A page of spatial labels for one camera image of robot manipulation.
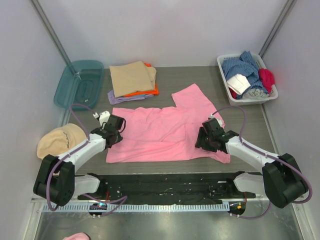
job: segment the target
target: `pink shirt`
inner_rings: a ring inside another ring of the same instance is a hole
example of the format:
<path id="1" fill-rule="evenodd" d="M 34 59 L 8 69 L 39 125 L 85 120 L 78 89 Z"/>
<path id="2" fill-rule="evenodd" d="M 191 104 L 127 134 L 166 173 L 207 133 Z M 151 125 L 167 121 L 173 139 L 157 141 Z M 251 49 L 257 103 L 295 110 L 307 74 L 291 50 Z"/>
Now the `pink shirt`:
<path id="1" fill-rule="evenodd" d="M 107 163 L 165 162 L 210 157 L 230 162 L 224 152 L 196 148 L 199 127 L 216 111 L 196 84 L 172 94 L 176 107 L 113 108 L 112 114 L 126 120 L 123 140 L 112 146 Z"/>
<path id="2" fill-rule="evenodd" d="M 76 233 L 72 236 L 65 237 L 63 240 L 89 240 L 89 237 L 83 232 Z"/>

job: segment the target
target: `white cloth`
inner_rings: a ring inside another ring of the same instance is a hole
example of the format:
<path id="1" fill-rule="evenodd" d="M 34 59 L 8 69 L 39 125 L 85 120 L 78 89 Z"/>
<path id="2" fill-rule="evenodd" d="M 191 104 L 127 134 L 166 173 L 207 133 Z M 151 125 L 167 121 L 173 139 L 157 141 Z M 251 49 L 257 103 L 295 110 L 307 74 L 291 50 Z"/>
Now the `white cloth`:
<path id="1" fill-rule="evenodd" d="M 245 90 L 251 86 L 248 82 L 248 79 L 241 74 L 234 75 L 228 81 L 226 81 L 226 83 L 228 84 L 228 87 L 235 91 L 238 95 L 243 94 Z"/>
<path id="2" fill-rule="evenodd" d="M 262 89 L 252 88 L 242 95 L 242 99 L 265 99 L 269 94 L 264 93 Z"/>

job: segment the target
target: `transparent blue container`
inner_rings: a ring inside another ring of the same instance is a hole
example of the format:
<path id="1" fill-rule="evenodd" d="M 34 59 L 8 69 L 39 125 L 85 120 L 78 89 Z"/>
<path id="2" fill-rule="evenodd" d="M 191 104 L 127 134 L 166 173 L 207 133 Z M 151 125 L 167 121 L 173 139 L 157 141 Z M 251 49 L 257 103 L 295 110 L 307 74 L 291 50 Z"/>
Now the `transparent blue container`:
<path id="1" fill-rule="evenodd" d="M 73 61 L 64 68 L 53 101 L 65 109 L 71 104 L 83 104 L 93 109 L 99 98 L 103 78 L 104 65 L 101 62 Z M 86 110 L 80 106 L 72 109 Z"/>

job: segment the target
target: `laundry basket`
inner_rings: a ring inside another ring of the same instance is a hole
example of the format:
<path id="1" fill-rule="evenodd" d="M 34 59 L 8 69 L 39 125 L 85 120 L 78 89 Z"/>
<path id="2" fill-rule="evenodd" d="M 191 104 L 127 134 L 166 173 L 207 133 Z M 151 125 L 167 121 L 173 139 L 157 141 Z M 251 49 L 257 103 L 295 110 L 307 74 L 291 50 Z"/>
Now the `laundry basket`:
<path id="1" fill-rule="evenodd" d="M 263 104 L 267 101 L 276 99 L 278 97 L 278 91 L 275 85 L 272 85 L 272 90 L 270 92 L 270 96 L 263 98 L 263 99 L 234 99 L 231 96 L 231 92 L 229 90 L 228 84 L 227 84 L 227 80 L 225 78 L 225 74 L 224 71 L 222 70 L 222 64 L 224 63 L 224 60 L 227 59 L 232 59 L 232 58 L 239 58 L 241 54 L 227 54 L 227 55 L 221 55 L 218 56 L 217 61 L 218 61 L 218 66 L 220 69 L 220 73 L 221 73 L 221 77 L 223 80 L 223 84 L 226 90 L 226 94 L 228 96 L 229 99 L 229 103 L 230 105 L 252 105 L 252 104 Z M 255 60 L 256 64 L 258 65 L 258 67 L 260 69 L 266 69 L 266 65 L 264 64 L 264 62 L 262 61 L 261 57 L 258 54 L 255 53 L 251 53 L 253 59 Z"/>

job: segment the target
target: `white wall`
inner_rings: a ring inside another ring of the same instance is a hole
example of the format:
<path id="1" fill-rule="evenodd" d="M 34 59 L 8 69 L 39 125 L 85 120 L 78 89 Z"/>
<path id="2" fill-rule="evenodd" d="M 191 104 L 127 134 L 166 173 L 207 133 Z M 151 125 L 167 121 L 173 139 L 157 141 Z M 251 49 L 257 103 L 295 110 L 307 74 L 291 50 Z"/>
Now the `white wall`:
<path id="1" fill-rule="evenodd" d="M 217 65 L 258 53 L 286 0 L 39 0 L 72 61 Z"/>
<path id="2" fill-rule="evenodd" d="M 293 155 L 313 186 L 306 204 L 320 239 L 320 1 L 299 0 L 270 46 L 264 62 L 274 72 L 277 100 L 266 104 L 282 153 Z"/>
<path id="3" fill-rule="evenodd" d="M 53 98 L 65 65 L 28 0 L 0 9 L 0 238 L 21 240 L 38 141 L 62 117 Z"/>

